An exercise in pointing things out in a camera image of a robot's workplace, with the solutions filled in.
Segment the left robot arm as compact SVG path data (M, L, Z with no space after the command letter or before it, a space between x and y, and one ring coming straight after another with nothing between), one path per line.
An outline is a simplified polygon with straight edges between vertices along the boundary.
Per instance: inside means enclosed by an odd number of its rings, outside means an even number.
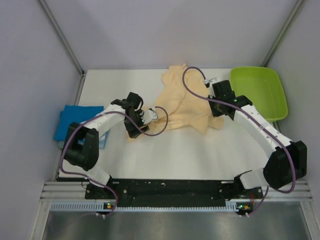
M111 176L100 164L99 141L116 124L124 123L131 139L146 134L149 124L157 120L154 107L143 110L143 99L130 92L125 99L115 99L110 105L89 120L69 125L62 154L60 169L65 174L78 175L96 185L102 198L109 198L114 191Z

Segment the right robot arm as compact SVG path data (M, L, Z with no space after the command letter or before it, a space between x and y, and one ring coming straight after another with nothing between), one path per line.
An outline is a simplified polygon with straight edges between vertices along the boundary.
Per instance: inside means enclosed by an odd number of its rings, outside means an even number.
M205 80L209 89L209 106L214 117L228 116L240 124L263 149L264 167L237 175L233 192L245 198L253 188L270 186L280 189L307 174L307 146L292 141L277 131L244 95L236 96L228 80Z

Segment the beige t shirt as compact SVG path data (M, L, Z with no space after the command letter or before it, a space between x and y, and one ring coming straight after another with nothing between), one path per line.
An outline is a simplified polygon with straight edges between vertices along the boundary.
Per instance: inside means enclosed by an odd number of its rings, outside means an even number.
M198 70L188 70L182 79L186 69L186 65L172 65L161 75L164 89L153 105L164 108L168 117L162 109L157 108L158 120L150 123L148 134L155 135L161 130L190 126L204 135L209 128L223 128L224 118L212 115L209 102L192 95L184 87L183 81L194 93L202 97L209 95L209 89L205 87L203 76Z

